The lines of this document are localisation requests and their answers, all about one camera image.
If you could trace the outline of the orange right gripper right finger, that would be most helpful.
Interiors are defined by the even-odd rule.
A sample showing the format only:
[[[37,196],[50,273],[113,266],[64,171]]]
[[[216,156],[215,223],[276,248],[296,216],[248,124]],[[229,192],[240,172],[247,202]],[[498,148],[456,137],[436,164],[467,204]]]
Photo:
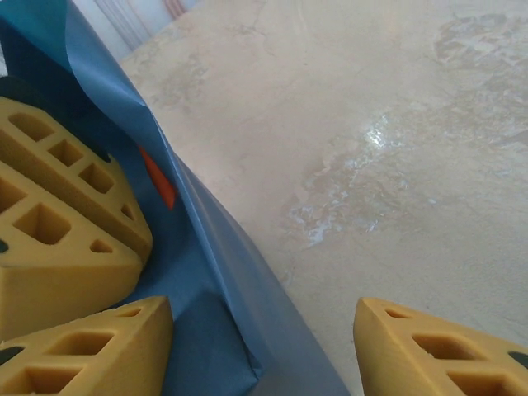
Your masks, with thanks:
[[[353,337],[366,395],[525,395],[527,349],[377,298],[356,304]]]

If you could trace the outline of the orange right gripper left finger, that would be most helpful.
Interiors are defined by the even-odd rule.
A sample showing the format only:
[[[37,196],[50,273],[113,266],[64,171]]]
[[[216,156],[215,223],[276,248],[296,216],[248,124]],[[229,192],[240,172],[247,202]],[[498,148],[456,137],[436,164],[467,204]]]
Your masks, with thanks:
[[[1,344],[3,395],[159,395],[172,346],[166,296]]]

